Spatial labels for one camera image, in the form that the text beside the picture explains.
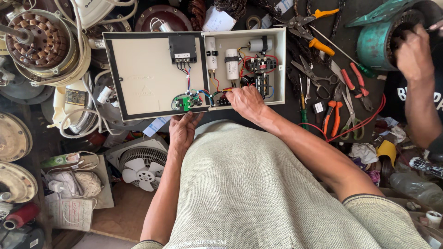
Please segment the black t-shirt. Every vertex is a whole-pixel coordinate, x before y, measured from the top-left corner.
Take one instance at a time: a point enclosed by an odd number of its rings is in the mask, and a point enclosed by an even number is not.
[[[435,67],[434,104],[440,120],[443,122],[443,42],[433,38],[431,44],[432,61]],[[405,123],[404,102],[406,100],[408,82],[399,71],[388,73],[385,84],[386,106],[380,112],[382,117],[391,117],[398,122]],[[429,146],[434,153],[443,153],[443,134]]]

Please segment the green-handled scissors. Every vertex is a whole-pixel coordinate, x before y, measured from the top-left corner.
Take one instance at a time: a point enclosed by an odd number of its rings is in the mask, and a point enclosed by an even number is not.
[[[340,133],[343,133],[343,132],[349,130],[351,122],[352,122],[352,126],[354,126],[354,127],[362,122],[361,120],[359,120],[358,118],[355,117],[354,107],[352,106],[351,95],[349,94],[348,87],[346,87],[346,94],[344,91],[342,91],[342,95],[343,95],[343,99],[345,100],[346,105],[348,106],[349,119],[346,122],[346,125],[342,128]],[[354,133],[355,140],[357,140],[357,141],[361,140],[363,138],[363,136],[365,135],[365,127],[363,126],[363,127],[358,128],[356,130],[353,130],[353,133]],[[347,139],[349,139],[349,134],[350,134],[350,132],[346,133],[345,135],[340,136],[340,138],[342,140],[347,140]]]

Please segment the man's arm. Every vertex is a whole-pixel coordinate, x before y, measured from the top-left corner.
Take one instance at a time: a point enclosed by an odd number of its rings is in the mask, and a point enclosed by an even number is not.
[[[340,201],[354,194],[383,196],[371,178],[346,155],[266,106],[254,86],[233,88],[226,97],[244,118],[280,138],[309,171],[334,190]]]
[[[429,35],[421,24],[396,39],[398,69],[408,81],[405,112],[414,142],[428,148],[443,127],[434,104],[435,77]]]
[[[169,125],[171,143],[165,169],[159,188],[152,199],[143,223],[140,240],[154,240],[163,245],[169,242],[177,215],[180,192],[182,162],[194,141],[195,127],[203,114],[192,115],[189,111],[183,117],[172,116]]]

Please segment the beige shirt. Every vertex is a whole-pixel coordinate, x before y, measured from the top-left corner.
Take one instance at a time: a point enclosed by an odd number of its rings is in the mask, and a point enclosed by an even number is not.
[[[403,207],[375,195],[340,203],[280,139],[226,121],[196,131],[164,246],[205,247],[430,248]],[[148,248],[163,245],[142,241],[134,247]]]

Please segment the white fan blade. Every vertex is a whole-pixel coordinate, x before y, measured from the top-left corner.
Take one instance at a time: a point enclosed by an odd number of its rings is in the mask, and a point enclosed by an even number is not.
[[[145,167],[143,158],[136,158],[124,164],[126,167],[139,171]]]
[[[160,164],[156,163],[156,162],[152,162],[151,165],[149,166],[149,171],[151,172],[157,172],[160,170],[164,170],[165,167],[161,166]]]
[[[123,175],[123,180],[125,183],[130,183],[135,180],[138,180],[137,172],[132,169],[124,169],[121,173]]]
[[[141,189],[146,190],[146,191],[149,191],[149,192],[154,191],[154,188],[151,186],[151,183],[149,183],[149,182],[140,181],[140,182],[139,182],[139,187],[140,187]]]

